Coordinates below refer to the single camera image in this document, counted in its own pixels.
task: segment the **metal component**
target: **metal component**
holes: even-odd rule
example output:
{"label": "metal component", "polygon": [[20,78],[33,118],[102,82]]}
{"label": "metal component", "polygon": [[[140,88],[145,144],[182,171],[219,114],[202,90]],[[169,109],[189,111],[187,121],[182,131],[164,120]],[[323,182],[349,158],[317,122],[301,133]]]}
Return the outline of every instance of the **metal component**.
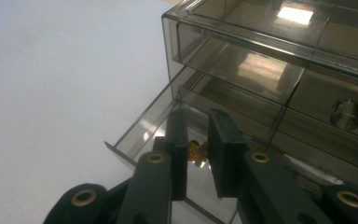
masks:
{"label": "metal component", "polygon": [[195,161],[196,160],[196,152],[199,149],[200,143],[196,140],[191,140],[188,143],[188,149],[187,149],[187,159],[189,161]]}
{"label": "metal component", "polygon": [[197,167],[202,166],[203,162],[206,162],[208,159],[208,143],[202,143],[198,150],[196,151],[195,156],[195,165]]}
{"label": "metal component", "polygon": [[358,195],[357,194],[350,192],[350,191],[341,190],[341,191],[337,192],[336,195],[346,205],[349,205],[354,208],[358,208]]}
{"label": "metal component", "polygon": [[331,114],[330,122],[345,131],[356,130],[358,128],[358,104],[351,99],[338,102]]}
{"label": "metal component", "polygon": [[252,155],[252,159],[258,162],[269,162],[269,157],[263,153],[255,153]]}
{"label": "metal component", "polygon": [[158,153],[151,154],[147,157],[147,160],[153,163],[164,161],[164,157]]}
{"label": "metal component", "polygon": [[72,197],[72,205],[81,207],[94,202],[97,192],[94,189],[82,189]]}
{"label": "metal component", "polygon": [[189,1],[189,5],[184,5],[186,12],[192,14],[199,6],[201,6],[205,0],[195,0],[194,2]]}

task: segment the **drawer front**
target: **drawer front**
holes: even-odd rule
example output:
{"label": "drawer front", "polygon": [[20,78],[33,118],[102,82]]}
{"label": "drawer front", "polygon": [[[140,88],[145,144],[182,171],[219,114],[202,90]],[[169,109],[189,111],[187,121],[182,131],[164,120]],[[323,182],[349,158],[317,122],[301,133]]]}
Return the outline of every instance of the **drawer front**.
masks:
{"label": "drawer front", "polygon": [[322,67],[307,69],[289,105],[358,135],[358,79]]}

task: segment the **white table surface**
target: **white table surface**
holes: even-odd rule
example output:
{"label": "white table surface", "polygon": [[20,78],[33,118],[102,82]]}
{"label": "white table surface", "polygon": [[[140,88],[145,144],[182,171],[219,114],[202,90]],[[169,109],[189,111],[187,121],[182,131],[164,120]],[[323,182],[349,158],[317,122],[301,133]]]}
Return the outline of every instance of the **white table surface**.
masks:
{"label": "white table surface", "polygon": [[145,0],[0,0],[0,223],[43,223],[70,188],[131,176],[115,143],[168,83]]}

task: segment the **drawer compartment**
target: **drawer compartment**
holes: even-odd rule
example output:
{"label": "drawer compartment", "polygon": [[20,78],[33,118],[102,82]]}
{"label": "drawer compartment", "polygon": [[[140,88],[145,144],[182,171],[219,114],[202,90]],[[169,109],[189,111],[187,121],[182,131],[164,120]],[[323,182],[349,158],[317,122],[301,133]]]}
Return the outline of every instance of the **drawer compartment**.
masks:
{"label": "drawer compartment", "polygon": [[358,137],[287,109],[271,145],[358,185]]}
{"label": "drawer compartment", "polygon": [[334,10],[319,47],[358,59],[358,2],[347,1]]}
{"label": "drawer compartment", "polygon": [[[311,66],[304,72],[289,106],[358,135],[358,78]],[[346,118],[337,118],[346,114]]]}
{"label": "drawer compartment", "polygon": [[332,1],[212,0],[195,8],[193,13],[314,46],[333,8]]}
{"label": "drawer compartment", "polygon": [[177,34],[174,60],[282,105],[304,70],[192,25],[178,23]]}
{"label": "drawer compartment", "polygon": [[226,111],[237,127],[257,139],[268,142],[282,115],[282,106],[236,88],[206,74],[197,73],[191,87],[180,87],[181,102],[208,114],[211,108]]}

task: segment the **transparent plastic organizer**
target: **transparent plastic organizer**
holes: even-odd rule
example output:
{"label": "transparent plastic organizer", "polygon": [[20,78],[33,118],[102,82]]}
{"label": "transparent plastic organizer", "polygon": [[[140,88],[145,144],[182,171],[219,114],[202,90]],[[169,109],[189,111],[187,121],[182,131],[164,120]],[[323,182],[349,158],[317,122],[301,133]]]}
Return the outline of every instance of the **transparent plastic organizer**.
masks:
{"label": "transparent plastic organizer", "polygon": [[[189,139],[206,141],[216,108],[314,197],[327,185],[358,188],[358,1],[191,0],[162,23],[170,83],[108,144],[125,161],[136,166],[176,108],[187,111]],[[188,164],[187,184],[174,222],[241,223],[207,162]]]}
{"label": "transparent plastic organizer", "polygon": [[[177,108],[186,109],[188,137],[199,142],[206,142],[209,109],[227,112],[243,132],[250,149],[275,154],[298,184],[316,196],[321,194],[324,185],[346,182],[358,186],[358,151],[346,144],[352,142],[353,136],[332,136],[335,130],[333,134],[327,132],[326,142],[333,145],[339,142],[338,147],[342,147],[339,150],[346,150],[336,153],[324,142],[326,136],[320,138],[322,128],[331,128],[328,125],[322,122],[314,125],[314,120],[303,114],[189,67],[181,70],[127,133],[110,147],[124,160],[136,165],[142,154],[152,150],[154,137],[165,134],[166,118]],[[320,138],[320,141],[310,145],[309,138]],[[358,147],[358,141],[352,144]],[[191,214],[187,217],[195,218],[189,220],[191,223],[234,223],[233,220],[238,220],[236,200],[217,198],[208,162],[199,168],[189,161],[187,180],[188,199],[184,203],[174,203],[173,219],[186,212]]]}

